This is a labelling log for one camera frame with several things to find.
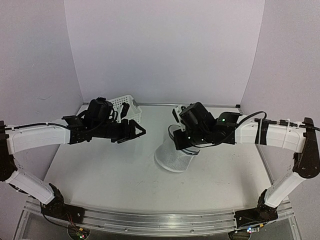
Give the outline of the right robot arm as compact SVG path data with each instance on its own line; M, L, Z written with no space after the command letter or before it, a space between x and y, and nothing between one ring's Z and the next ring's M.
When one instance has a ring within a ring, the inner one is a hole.
M302 122L290 119L258 118L260 111L250 115L223 112L218 118L200 102L179 105L172 110L179 124L173 132L175 148L208 148L221 144L255 144L293 151L293 165L285 176L275 181L259 196L257 206L238 210L234 218L238 229L275 221L277 208L298 185L320 173L320 154L317 132L311 118Z

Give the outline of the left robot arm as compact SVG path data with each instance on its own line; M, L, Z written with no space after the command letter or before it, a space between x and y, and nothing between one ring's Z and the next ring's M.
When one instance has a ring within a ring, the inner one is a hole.
M131 95L111 100L98 97L77 115L51 122L7 126L0 122L0 180L41 204L40 212L70 223L83 222L85 209L65 203L52 183L28 173L18 163L16 153L51 145L75 145L94 138L121 144L146 134L140 125L142 110Z

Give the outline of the white mesh laundry bag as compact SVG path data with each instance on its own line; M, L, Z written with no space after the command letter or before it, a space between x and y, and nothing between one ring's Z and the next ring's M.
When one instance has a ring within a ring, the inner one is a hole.
M174 131L180 127L172 124L168 127L168 138L155 150L154 160L163 169L172 173L185 172L192 159L200 153L199 148L189 147L183 150L176 150L174 142Z

